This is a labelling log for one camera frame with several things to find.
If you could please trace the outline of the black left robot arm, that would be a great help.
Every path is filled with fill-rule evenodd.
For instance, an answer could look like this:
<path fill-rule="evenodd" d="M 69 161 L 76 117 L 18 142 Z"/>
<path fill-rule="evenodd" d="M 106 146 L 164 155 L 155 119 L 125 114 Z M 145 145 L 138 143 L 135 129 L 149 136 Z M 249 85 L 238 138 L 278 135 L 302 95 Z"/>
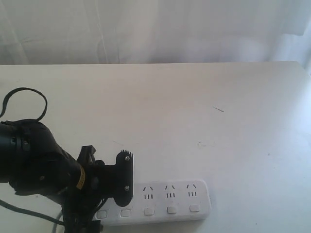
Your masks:
<path fill-rule="evenodd" d="M 75 160 L 37 120 L 0 123 L 0 181 L 18 196 L 42 195 L 61 205 L 67 233 L 88 233 L 104 193 L 102 162 Z"/>

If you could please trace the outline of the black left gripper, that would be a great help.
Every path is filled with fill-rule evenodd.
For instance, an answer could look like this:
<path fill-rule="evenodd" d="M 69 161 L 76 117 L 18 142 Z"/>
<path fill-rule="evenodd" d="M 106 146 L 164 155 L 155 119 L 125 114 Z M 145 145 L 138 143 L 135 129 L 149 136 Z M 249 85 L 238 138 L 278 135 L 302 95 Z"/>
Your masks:
<path fill-rule="evenodd" d="M 108 198 L 117 198 L 117 165 L 70 160 L 62 163 L 62 176 L 67 188 L 62 203 L 65 232 L 98 233 L 100 223 L 93 217 Z"/>

